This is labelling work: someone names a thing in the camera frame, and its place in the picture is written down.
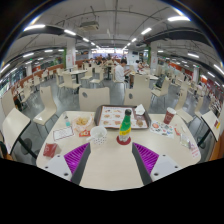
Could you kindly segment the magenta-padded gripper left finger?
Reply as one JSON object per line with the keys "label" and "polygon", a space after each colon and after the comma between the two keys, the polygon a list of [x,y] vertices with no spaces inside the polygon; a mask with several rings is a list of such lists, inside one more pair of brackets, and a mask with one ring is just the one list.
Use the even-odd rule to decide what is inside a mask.
{"label": "magenta-padded gripper left finger", "polygon": [[79,185],[90,152],[90,144],[83,144],[65,155],[55,155],[43,169]]}

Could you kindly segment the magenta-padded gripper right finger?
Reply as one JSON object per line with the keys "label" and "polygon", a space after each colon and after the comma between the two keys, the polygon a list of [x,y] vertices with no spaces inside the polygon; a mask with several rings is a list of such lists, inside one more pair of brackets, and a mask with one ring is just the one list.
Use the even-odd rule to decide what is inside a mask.
{"label": "magenta-padded gripper right finger", "polygon": [[132,144],[132,153],[135,157],[140,177],[144,185],[182,169],[182,167],[168,155],[159,155],[137,143]]}

